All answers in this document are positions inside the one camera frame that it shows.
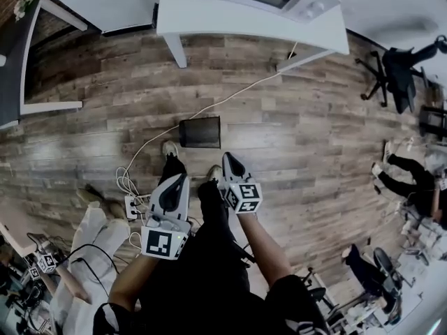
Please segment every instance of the wooden floor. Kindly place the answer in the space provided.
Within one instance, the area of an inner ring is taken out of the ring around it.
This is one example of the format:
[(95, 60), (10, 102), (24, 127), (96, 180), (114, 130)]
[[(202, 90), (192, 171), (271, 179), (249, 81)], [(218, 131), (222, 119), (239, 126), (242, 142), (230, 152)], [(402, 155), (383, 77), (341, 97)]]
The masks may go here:
[[(29, 99), (82, 100), (84, 107), (28, 116), (1, 131), (0, 195), (23, 203), (50, 235), (71, 240), (85, 212), (77, 188), (91, 184), (123, 200), (115, 170), (127, 166), (144, 141), (273, 74), (293, 44), (191, 36), (184, 45), (186, 69), (148, 31), (111, 38), (72, 33), (35, 51)], [(204, 113), (221, 117), (222, 150), (180, 151), (192, 178), (191, 216), (201, 217), (195, 191), (223, 152), (244, 157), (262, 183), (261, 223), (295, 269), (311, 265), (328, 285), (347, 279), (339, 254), (351, 243), (364, 246), (371, 237), (372, 245), (399, 254), (403, 222), (393, 215), (392, 195), (374, 192), (369, 171), (383, 139), (414, 136), (419, 157), (424, 148), (416, 118), (398, 115), (392, 96), (385, 109), (377, 98), (360, 99), (371, 77), (354, 59), (372, 46), (350, 37), (350, 47), (349, 56), (334, 54), (288, 71)], [(422, 100), (420, 82), (418, 89)], [(131, 176), (142, 193), (158, 182), (160, 146), (167, 139), (177, 140), (177, 132), (148, 145), (135, 160)], [(132, 225), (138, 230), (139, 223)], [(135, 249), (126, 242), (118, 255), (130, 258)], [(259, 280), (256, 268), (251, 276)], [(264, 287), (260, 281), (256, 286)]]

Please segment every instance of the desk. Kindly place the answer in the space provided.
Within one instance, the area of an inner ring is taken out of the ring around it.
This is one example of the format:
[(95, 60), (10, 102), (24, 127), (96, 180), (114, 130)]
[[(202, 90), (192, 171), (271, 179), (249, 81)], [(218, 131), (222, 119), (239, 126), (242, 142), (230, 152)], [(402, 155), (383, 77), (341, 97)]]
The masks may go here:
[(239, 34), (290, 40), (311, 48), (277, 65), (284, 72), (333, 52), (349, 54), (340, 6), (309, 24), (222, 0), (160, 0), (156, 32), (163, 36), (178, 66), (187, 66), (183, 34)]
[(25, 16), (18, 22), (12, 16), (0, 29), (0, 54), (6, 63), (0, 67), (0, 129), (18, 124), (21, 115), (81, 108), (82, 102), (56, 102), (26, 104), (25, 77), (31, 37), (37, 15), (44, 9), (81, 31), (87, 25), (50, 0), (34, 0)]

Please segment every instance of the white pants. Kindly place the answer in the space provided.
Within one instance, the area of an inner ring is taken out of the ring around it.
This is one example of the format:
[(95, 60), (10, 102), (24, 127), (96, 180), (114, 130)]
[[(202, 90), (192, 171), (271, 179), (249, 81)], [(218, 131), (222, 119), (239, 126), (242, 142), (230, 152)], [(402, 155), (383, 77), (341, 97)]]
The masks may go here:
[[(109, 221), (99, 207), (99, 202), (93, 202), (76, 230), (71, 250), (74, 251), (84, 244), (94, 244), (112, 258), (129, 235), (130, 227), (126, 221), (119, 219)], [(86, 246), (73, 254), (68, 270), (84, 287), (92, 304), (73, 298), (63, 282), (60, 282), (50, 303), (52, 328), (55, 334), (57, 332), (54, 327), (57, 323), (63, 328), (64, 335), (91, 335), (96, 310), (108, 300), (108, 295), (87, 265), (84, 262), (75, 262), (78, 258), (83, 258), (94, 270), (107, 293), (110, 292), (117, 277), (110, 260), (100, 250)]]

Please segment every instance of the office chair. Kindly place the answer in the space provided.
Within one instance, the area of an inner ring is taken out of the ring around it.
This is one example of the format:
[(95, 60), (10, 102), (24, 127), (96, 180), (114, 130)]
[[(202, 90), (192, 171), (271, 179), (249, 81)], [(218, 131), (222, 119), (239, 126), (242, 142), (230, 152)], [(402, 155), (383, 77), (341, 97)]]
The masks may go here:
[(424, 47), (416, 53), (412, 53), (413, 48), (407, 51), (391, 48), (382, 57), (383, 67), (377, 51), (372, 51), (371, 55), (377, 60), (377, 70), (374, 70), (361, 59), (356, 59), (357, 64), (364, 66), (376, 77), (376, 84), (369, 95), (361, 94), (360, 97), (364, 101), (368, 101), (381, 88), (383, 94), (382, 107), (388, 105), (388, 90), (393, 94), (396, 109), (399, 114), (402, 114), (407, 107), (413, 112), (413, 100), (416, 95), (413, 75), (420, 75), (420, 73), (412, 68), (419, 62), (433, 58), (438, 50), (447, 54), (447, 38), (444, 35), (438, 36), (433, 44)]

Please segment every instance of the white table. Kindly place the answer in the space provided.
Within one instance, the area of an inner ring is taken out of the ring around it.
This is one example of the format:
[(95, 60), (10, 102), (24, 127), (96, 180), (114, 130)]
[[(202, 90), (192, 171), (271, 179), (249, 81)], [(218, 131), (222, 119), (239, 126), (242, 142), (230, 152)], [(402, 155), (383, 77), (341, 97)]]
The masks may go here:
[(284, 72), (333, 52), (349, 54), (340, 6), (309, 24), (222, 0), (160, 0), (156, 32), (163, 36), (178, 66), (187, 66), (180, 36), (183, 34), (240, 34), (290, 40), (311, 45), (277, 65)]
[(3, 90), (2, 93), (2, 103), (17, 104), (17, 112), (15, 117), (9, 119), (5, 124), (0, 125), (0, 129), (9, 128), (11, 126), (18, 125), (19, 121), (17, 117), (24, 114), (50, 112), (55, 110), (67, 110), (81, 108), (82, 102), (52, 102), (52, 103), (25, 103), (24, 99), (24, 89), (25, 89), (25, 77), (27, 74), (27, 62), (29, 48), (31, 45), (31, 38), (33, 36), (34, 27), (36, 26), (37, 16), (39, 11), (43, 9), (54, 16), (60, 18), (61, 20), (73, 25), (81, 31), (87, 30), (87, 24), (68, 13), (66, 10), (56, 5), (50, 0), (35, 0), (32, 3), (32, 8), (27, 11), (28, 16), (23, 17), (26, 22), (24, 26), (20, 29), (20, 33), (17, 36), (17, 42), (13, 43), (10, 49), (9, 59), (6, 56), (6, 63), (4, 70), (0, 72), (8, 71), (8, 76), (13, 77), (13, 83), (9, 88)]

